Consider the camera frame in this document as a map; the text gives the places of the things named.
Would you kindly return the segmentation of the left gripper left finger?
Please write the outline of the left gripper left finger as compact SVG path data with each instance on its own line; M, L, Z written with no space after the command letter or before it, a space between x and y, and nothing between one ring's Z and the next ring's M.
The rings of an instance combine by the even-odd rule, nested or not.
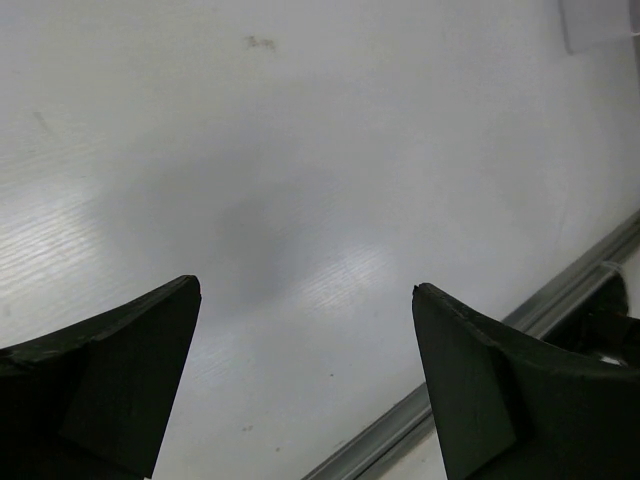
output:
M200 305L185 275L3 348L2 478L151 478Z

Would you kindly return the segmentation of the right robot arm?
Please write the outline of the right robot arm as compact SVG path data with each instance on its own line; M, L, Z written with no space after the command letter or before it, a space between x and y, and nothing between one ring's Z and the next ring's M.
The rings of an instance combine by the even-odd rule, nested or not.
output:
M639 368L639 319L629 312L627 285L616 273L543 340L603 362Z

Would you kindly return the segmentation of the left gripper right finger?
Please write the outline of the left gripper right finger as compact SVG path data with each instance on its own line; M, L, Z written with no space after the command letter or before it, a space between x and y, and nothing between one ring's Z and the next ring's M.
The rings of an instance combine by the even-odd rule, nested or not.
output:
M635 479L639 371L564 350L431 284L414 327L451 479Z

